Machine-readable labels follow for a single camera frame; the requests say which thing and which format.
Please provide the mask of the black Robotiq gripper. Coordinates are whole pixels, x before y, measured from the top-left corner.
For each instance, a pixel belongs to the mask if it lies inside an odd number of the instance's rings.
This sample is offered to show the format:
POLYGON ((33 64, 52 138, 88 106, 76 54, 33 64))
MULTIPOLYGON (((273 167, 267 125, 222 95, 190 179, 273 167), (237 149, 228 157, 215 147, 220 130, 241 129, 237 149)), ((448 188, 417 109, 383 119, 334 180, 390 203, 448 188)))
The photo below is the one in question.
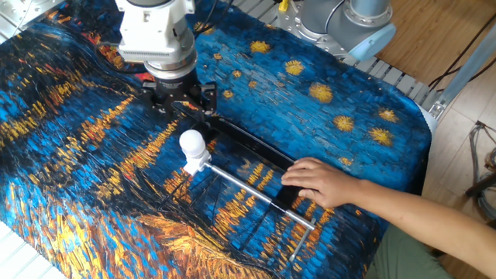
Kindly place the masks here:
POLYGON ((212 115, 217 109, 217 83, 200 84, 196 71, 175 79, 156 77, 155 81, 156 89, 142 87, 140 92, 142 100, 161 114, 173 115, 169 98, 174 96, 184 96, 201 118, 212 115))

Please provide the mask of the person's right hand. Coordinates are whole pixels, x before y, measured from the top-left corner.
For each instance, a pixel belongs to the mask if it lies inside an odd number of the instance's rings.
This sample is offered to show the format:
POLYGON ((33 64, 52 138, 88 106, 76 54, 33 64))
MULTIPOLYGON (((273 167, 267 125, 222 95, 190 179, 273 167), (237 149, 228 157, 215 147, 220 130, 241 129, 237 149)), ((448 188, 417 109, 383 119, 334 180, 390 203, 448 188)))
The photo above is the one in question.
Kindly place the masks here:
POLYGON ((298 195, 309 198, 323 208, 354 203, 366 181, 312 158, 297 160, 281 178, 284 186, 301 187, 298 195))

